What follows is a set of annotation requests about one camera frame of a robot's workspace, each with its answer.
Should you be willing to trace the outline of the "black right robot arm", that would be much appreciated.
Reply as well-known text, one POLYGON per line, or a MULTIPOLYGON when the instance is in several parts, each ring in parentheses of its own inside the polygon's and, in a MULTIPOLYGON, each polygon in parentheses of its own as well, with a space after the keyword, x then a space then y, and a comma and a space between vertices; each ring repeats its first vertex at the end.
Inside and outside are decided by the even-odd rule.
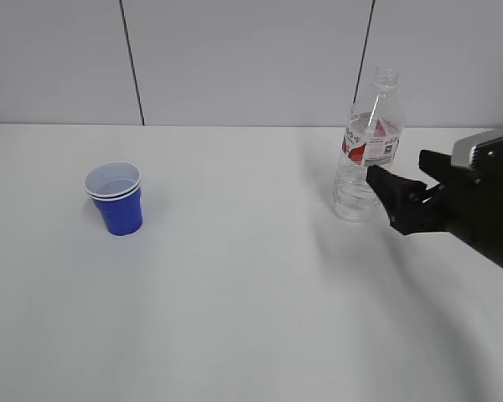
POLYGON ((422 150, 418 166, 437 185, 367 170, 391 227, 402 235, 448 232, 503 269, 503 160, 491 152, 461 168, 449 155, 422 150))

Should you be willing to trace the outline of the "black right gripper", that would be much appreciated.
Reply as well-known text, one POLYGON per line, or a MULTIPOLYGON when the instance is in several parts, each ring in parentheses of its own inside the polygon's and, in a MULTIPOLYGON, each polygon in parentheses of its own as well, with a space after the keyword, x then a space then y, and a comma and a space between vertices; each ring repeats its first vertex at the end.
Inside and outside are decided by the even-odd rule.
POLYGON ((449 232, 466 243, 503 243, 503 176, 480 178, 452 157, 422 150, 421 171, 439 184, 403 178, 380 166, 366 182, 384 207, 390 226, 402 235, 449 232))

